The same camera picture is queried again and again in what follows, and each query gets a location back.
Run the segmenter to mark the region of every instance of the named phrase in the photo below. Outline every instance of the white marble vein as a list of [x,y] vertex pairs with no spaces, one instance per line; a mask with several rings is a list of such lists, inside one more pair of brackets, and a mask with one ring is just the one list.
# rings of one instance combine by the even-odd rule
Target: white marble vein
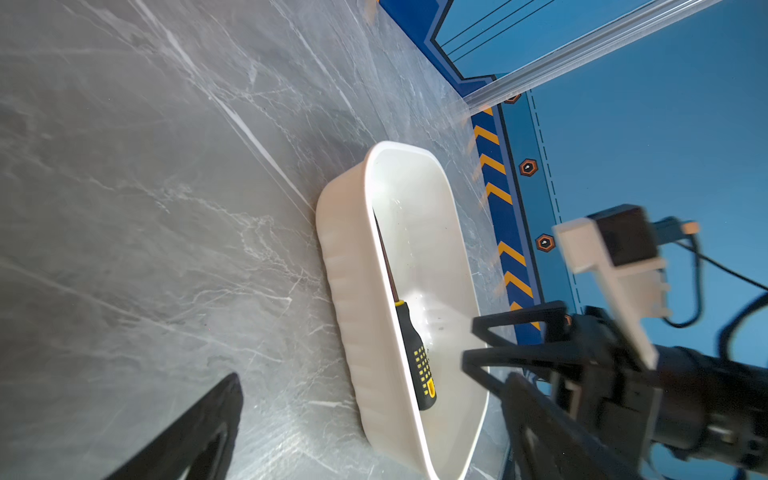
[[3,2],[0,477],[103,478],[236,371],[230,478],[418,478],[365,440],[314,206],[377,141],[429,149],[508,308],[457,100],[370,0]]

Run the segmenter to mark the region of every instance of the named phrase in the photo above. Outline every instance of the gray marble surface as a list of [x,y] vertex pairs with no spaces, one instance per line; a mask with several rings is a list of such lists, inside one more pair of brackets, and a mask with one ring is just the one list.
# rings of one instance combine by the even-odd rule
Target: gray marble surface
[[431,150],[506,310],[457,100],[367,0],[4,1],[0,477],[103,478],[236,371],[229,478],[418,478],[362,433],[313,208],[377,141]]

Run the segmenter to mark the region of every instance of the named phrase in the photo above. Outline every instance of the black cable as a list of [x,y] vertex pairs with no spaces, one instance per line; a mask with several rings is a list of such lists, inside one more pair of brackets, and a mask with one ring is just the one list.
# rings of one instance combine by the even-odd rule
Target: black cable
[[751,278],[747,278],[746,276],[742,275],[741,273],[734,272],[733,270],[731,270],[727,266],[723,265],[722,263],[718,263],[717,261],[712,260],[708,256],[704,255],[703,253],[695,251],[694,249],[692,249],[691,247],[689,247],[685,243],[675,242],[675,244],[679,245],[680,247],[683,247],[686,250],[689,250],[690,252],[694,252],[694,255],[696,255],[697,257],[700,257],[702,260],[706,260],[707,262],[712,263],[714,266],[716,266],[717,268],[721,269],[723,272],[730,273],[731,275],[735,276],[738,279],[744,280],[745,282],[747,282],[747,283],[749,283],[751,285],[754,285],[757,288],[761,288],[763,290],[768,291],[768,286],[765,286],[762,283],[758,283],[755,280],[752,280]]
[[496,13],[496,12],[497,12],[497,10],[499,10],[499,9],[500,9],[501,7],[503,7],[504,5],[507,5],[507,4],[508,4],[509,2],[511,2],[511,1],[512,1],[512,0],[507,0],[506,2],[502,3],[501,5],[499,5],[499,6],[498,6],[498,7],[497,7],[497,8],[496,8],[496,9],[495,9],[493,12],[491,12],[491,13],[487,14],[487,15],[486,15],[485,17],[483,17],[483,18],[480,18],[478,21],[476,21],[476,22],[475,22],[475,23],[473,23],[472,25],[468,26],[468,27],[467,27],[467,28],[465,28],[464,30],[461,30],[459,33],[457,33],[456,35],[454,35],[454,36],[453,36],[453,38],[451,38],[450,40],[448,40],[446,43],[444,43],[444,44],[440,45],[440,48],[443,48],[443,47],[445,47],[447,44],[449,44],[449,43],[451,43],[452,41],[454,41],[454,40],[455,40],[455,39],[456,39],[456,38],[457,38],[459,35],[461,35],[461,34],[462,34],[462,33],[464,33],[465,31],[469,30],[470,28],[474,27],[474,26],[475,26],[475,25],[477,25],[478,23],[482,22],[482,21],[483,21],[483,20],[485,20],[486,18],[490,17],[490,16],[491,16],[491,14],[493,14],[493,13]]
[[699,319],[701,318],[702,312],[704,311],[704,300],[703,300],[703,294],[702,294],[703,281],[701,279],[701,264],[702,264],[703,256],[699,252],[699,240],[696,238],[696,235],[688,235],[688,241],[690,241],[690,247],[682,243],[678,243],[678,245],[681,245],[682,247],[685,247],[686,249],[694,252],[694,289],[696,290],[696,313],[694,314],[693,317],[691,317],[690,320],[682,323],[675,323],[665,316],[661,317],[661,319],[667,325],[673,326],[676,329],[684,329],[698,322]]
[[736,317],[731,320],[728,325],[725,325],[725,327],[720,331],[720,334],[717,336],[717,354],[721,359],[728,362],[731,361],[728,347],[730,346],[730,341],[733,338],[733,334],[748,316],[752,315],[757,310],[764,308],[765,306],[768,306],[768,293],[764,293],[763,295],[758,296],[755,300],[752,301],[752,303],[747,305],[744,310],[741,310],[741,312],[739,312],[739,314],[736,315]]
[[[528,0],[528,2],[527,2],[527,3],[525,3],[525,4],[524,4],[522,7],[518,8],[517,10],[515,10],[514,12],[512,12],[511,14],[509,14],[509,15],[505,16],[504,18],[502,18],[502,19],[501,19],[501,20],[499,20],[498,22],[494,23],[494,24],[493,24],[493,25],[491,25],[490,27],[486,28],[485,30],[481,31],[480,33],[478,33],[478,34],[477,34],[477,35],[475,35],[474,37],[472,37],[472,38],[470,38],[469,40],[465,41],[464,43],[462,43],[462,44],[461,44],[461,45],[459,45],[458,47],[454,48],[454,49],[453,49],[453,50],[451,50],[451,52],[450,52],[450,53],[448,53],[447,55],[448,55],[448,56],[450,56],[450,55],[451,55],[453,52],[455,52],[455,51],[459,50],[459,49],[460,49],[461,47],[463,47],[464,45],[467,45],[467,44],[468,44],[470,41],[472,41],[472,40],[475,40],[475,39],[476,39],[477,37],[479,37],[480,35],[482,35],[482,34],[486,33],[486,32],[487,32],[487,31],[489,31],[491,28],[494,28],[496,25],[498,25],[498,24],[502,23],[504,20],[506,20],[507,18],[509,18],[509,17],[513,16],[515,13],[517,13],[517,12],[521,11],[523,8],[525,8],[525,7],[529,6],[529,5],[530,5],[531,3],[533,3],[533,2],[535,2],[535,0]],[[535,12],[538,12],[539,10],[541,10],[541,8],[538,8],[537,10],[533,11],[533,13],[535,13]],[[531,16],[531,15],[532,15],[532,13],[531,13],[531,14],[528,14],[528,15],[526,15],[525,17],[523,17],[523,19],[521,19],[521,20],[518,20],[517,22],[513,23],[512,25],[509,25],[507,28],[505,28],[504,30],[500,31],[499,33],[502,33],[502,32],[504,32],[505,30],[508,30],[509,28],[511,28],[511,27],[514,27],[515,25],[517,25],[518,23],[522,22],[523,20],[525,20],[526,18],[528,18],[528,17],[529,17],[529,16]],[[493,39],[493,38],[495,38],[497,35],[494,35],[493,37],[490,37],[488,40],[486,40],[486,41],[482,42],[482,43],[481,43],[480,45],[478,45],[477,47],[479,47],[479,46],[483,45],[484,43],[486,43],[486,42],[487,42],[487,41],[489,41],[489,40],[492,40],[492,39]]]

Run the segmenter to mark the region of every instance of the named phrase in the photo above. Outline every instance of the black and yellow screwdriver handle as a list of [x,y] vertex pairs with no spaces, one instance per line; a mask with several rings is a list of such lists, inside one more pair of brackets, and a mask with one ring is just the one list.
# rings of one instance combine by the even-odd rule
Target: black and yellow screwdriver handle
[[413,379],[413,389],[416,394],[416,404],[419,410],[427,410],[435,405],[437,392],[435,392],[435,380],[432,378],[432,370],[429,368],[429,359],[427,351],[424,348],[424,342],[419,332],[413,328],[411,323],[411,311],[408,309],[408,303],[400,300],[395,303],[397,320],[400,323],[402,332],[402,341],[406,346],[406,356],[408,357],[408,367],[411,370]]

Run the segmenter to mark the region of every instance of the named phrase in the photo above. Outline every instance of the yellow chevron stripe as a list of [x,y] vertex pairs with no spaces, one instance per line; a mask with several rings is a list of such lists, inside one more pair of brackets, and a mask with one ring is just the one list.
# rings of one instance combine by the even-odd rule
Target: yellow chevron stripe
[[514,258],[519,263],[521,263],[522,266],[526,266],[525,265],[525,257],[523,257],[517,250],[515,250],[512,247],[510,247],[506,243],[499,242],[498,243],[498,254],[501,255],[502,253],[506,253],[510,257]]
[[488,196],[490,196],[491,194],[494,194],[496,197],[499,197],[503,201],[505,201],[508,204],[512,205],[512,195],[510,195],[507,192],[503,191],[501,188],[496,187],[494,184],[486,184],[485,185],[485,194],[488,195]]
[[533,290],[531,290],[531,287],[526,285],[522,280],[512,275],[511,273],[507,272],[504,274],[504,281],[506,285],[513,283],[517,288],[525,292],[526,295],[533,298]]
[[498,135],[492,134],[491,132],[485,130],[480,125],[475,125],[475,138],[477,137],[483,137],[486,140],[490,140],[493,143],[498,145]]
[[480,155],[480,166],[482,167],[483,165],[488,165],[490,168],[497,170],[503,173],[504,175],[507,174],[507,169],[504,168],[503,163],[497,162],[496,160],[490,158],[486,154]]
[[[523,307],[519,306],[517,302],[512,302],[512,305],[510,305],[509,309],[511,311],[515,310],[522,310]],[[531,325],[535,326],[536,329],[538,329],[539,332],[541,332],[541,324],[539,322],[531,322]]]

